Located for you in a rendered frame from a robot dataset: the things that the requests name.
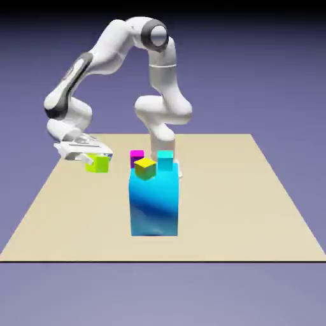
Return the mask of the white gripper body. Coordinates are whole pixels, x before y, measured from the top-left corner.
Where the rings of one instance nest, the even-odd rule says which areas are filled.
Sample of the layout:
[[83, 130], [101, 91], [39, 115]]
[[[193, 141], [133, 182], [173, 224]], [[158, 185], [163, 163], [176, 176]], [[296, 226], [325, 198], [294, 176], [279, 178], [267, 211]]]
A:
[[54, 143], [62, 159], [66, 160], [85, 160], [86, 155], [105, 155], [112, 158], [113, 152], [104, 143], [91, 141], [89, 143], [77, 143], [74, 141], [61, 141]]

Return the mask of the small lime green cube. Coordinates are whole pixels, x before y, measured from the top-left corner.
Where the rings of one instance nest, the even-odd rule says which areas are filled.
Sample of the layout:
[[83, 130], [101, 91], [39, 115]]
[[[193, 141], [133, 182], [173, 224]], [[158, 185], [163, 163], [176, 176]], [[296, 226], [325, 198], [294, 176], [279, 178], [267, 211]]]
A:
[[87, 156], [93, 160], [90, 165], [85, 164], [85, 170], [91, 173], [107, 173], [109, 171], [110, 158], [106, 155], [96, 155], [88, 153]]

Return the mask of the small magenta cube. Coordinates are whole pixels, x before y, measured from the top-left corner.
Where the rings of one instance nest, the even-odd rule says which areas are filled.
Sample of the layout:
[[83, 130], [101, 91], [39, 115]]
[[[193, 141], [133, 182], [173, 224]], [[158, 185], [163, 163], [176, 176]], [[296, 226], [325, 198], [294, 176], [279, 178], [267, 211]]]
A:
[[143, 150], [131, 150], [130, 151], [131, 168], [134, 168], [135, 161], [142, 159], [144, 156], [145, 156], [145, 152]]

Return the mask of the small yellow cube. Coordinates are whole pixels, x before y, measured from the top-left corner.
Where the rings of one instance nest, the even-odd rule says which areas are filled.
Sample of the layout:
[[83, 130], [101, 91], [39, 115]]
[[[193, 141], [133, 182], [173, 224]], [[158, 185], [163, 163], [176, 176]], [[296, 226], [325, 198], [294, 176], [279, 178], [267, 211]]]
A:
[[154, 178], [157, 173], [157, 163], [146, 157], [134, 162], [135, 175], [142, 180]]

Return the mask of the small cyan cube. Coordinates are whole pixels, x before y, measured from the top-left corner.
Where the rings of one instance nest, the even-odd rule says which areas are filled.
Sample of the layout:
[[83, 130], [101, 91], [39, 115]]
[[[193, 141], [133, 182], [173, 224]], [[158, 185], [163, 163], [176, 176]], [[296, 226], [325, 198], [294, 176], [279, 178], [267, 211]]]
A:
[[157, 165], [159, 171], [172, 171], [174, 153], [172, 150], [159, 150], [157, 152]]

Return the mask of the large blue box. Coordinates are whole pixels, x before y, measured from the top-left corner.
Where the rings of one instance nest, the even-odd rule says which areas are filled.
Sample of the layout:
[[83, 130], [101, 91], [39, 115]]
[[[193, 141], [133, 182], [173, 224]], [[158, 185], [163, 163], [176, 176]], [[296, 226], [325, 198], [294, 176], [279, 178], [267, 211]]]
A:
[[177, 236], [179, 212], [178, 165], [158, 170], [149, 180], [129, 176], [129, 206], [132, 236]]

